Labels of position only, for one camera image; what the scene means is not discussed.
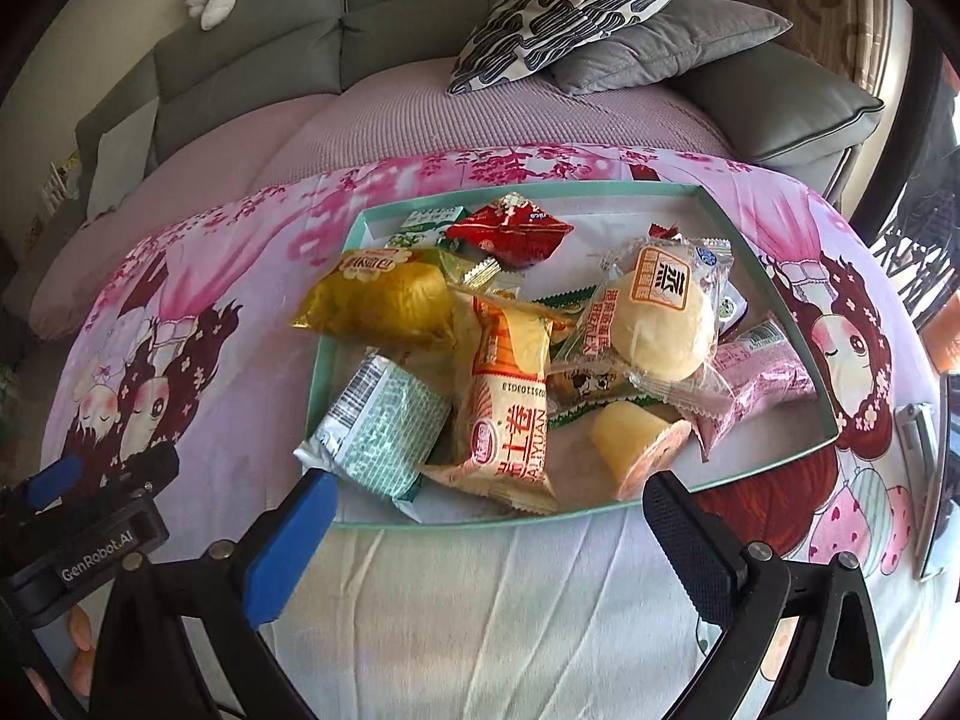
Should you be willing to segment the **person's left hand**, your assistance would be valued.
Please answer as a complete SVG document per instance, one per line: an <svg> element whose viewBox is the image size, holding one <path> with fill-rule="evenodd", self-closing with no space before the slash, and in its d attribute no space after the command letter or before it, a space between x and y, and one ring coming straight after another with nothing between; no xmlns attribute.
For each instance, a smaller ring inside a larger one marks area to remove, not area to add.
<svg viewBox="0 0 960 720"><path fill-rule="evenodd" d="M31 629L31 633L57 673L57 678L53 681L44 678L32 665L23 665L23 671L53 717L62 718L62 712L53 705L50 694L52 684L62 684L86 709L96 658L96 639L89 614L82 605L71 606L55 621L43 628Z"/></svg>

